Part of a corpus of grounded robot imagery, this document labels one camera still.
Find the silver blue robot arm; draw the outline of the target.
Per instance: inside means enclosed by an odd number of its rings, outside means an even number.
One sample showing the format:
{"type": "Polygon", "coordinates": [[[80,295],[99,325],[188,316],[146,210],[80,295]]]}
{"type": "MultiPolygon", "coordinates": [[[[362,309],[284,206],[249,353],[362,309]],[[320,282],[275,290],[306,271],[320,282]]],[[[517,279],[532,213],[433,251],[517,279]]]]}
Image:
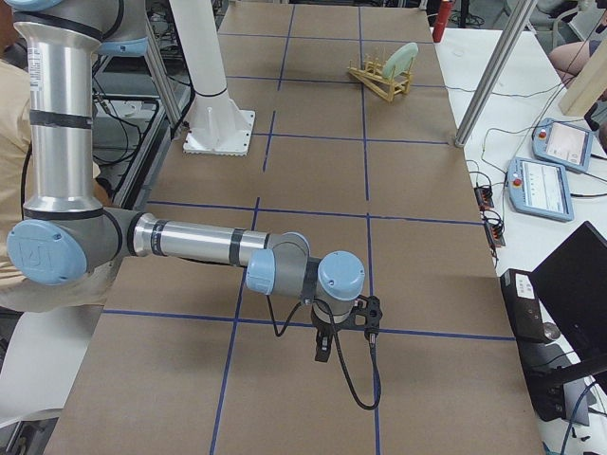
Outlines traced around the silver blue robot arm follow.
{"type": "Polygon", "coordinates": [[[15,1],[12,8],[28,44],[36,174],[25,218],[9,231],[8,254],[28,279],[65,285],[119,257],[151,254],[237,266],[250,290],[310,307],[317,360],[340,350],[343,329],[360,329],[376,345],[379,301],[362,295],[364,267],[352,253],[318,259],[298,233],[160,220],[107,209],[94,197],[92,58],[146,52],[143,2],[15,1]]]}

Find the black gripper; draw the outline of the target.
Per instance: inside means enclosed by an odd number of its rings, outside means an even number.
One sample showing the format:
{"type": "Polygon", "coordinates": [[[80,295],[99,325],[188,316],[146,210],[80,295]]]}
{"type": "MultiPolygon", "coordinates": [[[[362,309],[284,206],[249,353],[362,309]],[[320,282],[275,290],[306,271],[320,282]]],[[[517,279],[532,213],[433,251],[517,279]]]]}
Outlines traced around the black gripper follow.
{"type": "Polygon", "coordinates": [[[311,319],[316,333],[316,352],[314,360],[326,363],[331,355],[331,337],[334,321],[337,331],[363,330],[366,339],[379,334],[382,311],[380,300],[376,296],[358,296],[352,308],[344,315],[338,315],[323,300],[315,300],[312,305],[311,319]]]}

